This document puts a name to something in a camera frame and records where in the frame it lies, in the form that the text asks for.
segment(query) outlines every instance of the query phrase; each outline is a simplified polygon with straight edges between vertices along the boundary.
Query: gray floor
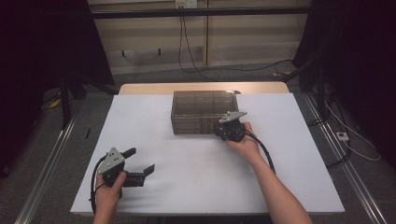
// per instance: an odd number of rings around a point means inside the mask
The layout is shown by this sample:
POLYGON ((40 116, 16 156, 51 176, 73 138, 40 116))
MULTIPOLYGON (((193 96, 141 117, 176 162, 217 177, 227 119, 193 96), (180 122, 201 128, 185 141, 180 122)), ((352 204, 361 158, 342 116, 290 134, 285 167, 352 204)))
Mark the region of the gray floor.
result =
MULTIPOLYGON (((247 69, 264 67, 266 64, 252 64, 232 66, 231 68, 247 69)), ((257 71, 242 72, 236 70, 211 70, 204 71, 203 75, 218 81, 271 81, 276 80, 274 72, 291 71, 293 66, 286 62, 280 63, 276 68, 270 67, 257 71)), ((180 70, 151 72, 133 75, 115 76, 116 88, 123 83, 130 82, 194 82, 207 81, 197 73, 185 73, 180 70)), ((288 83, 290 91, 294 93, 296 101, 302 110, 305 120, 315 119, 304 94, 298 88, 296 79, 288 83)), ((92 217, 80 217, 69 213, 71 205, 77 194, 79 182, 88 166, 92 151, 106 119, 112 97, 101 93, 91 87, 86 87, 88 96, 83 101, 71 100, 73 111, 78 111, 76 122, 64 151, 51 173, 45 193, 31 223, 92 223, 92 217)), ((49 97, 53 92, 48 92, 44 97, 49 97)), ((356 124, 347 111, 343 111, 347 124, 356 130, 356 124)), ((338 127, 335 119, 328 120, 335 132, 338 127)), ((35 181, 50 155, 53 146, 60 134, 62 126, 62 111, 58 106, 53 109, 43 109, 41 117, 33 130, 30 140, 26 144, 19 159, 10 167, 11 172, 7 178, 0 182, 0 223, 13 223, 21 211, 23 204, 33 189, 35 181)), ((310 128, 318 150, 326 164, 336 161, 319 125, 310 128)), ((375 157, 375 151, 351 135, 352 146, 361 153, 375 157)), ((350 163, 359 173, 360 178, 368 191, 372 194, 388 223, 396 223, 396 172, 385 160, 367 161, 352 154, 350 163)), ((338 165, 329 169, 333 183, 340 195, 345 213, 333 215, 312 215, 315 223, 373 223, 361 203, 353 185, 350 184, 345 172, 345 165, 338 165)), ((258 223, 261 217, 173 217, 168 218, 172 223, 258 223)), ((129 217, 119 215, 115 223, 146 223, 146 217, 129 217)))

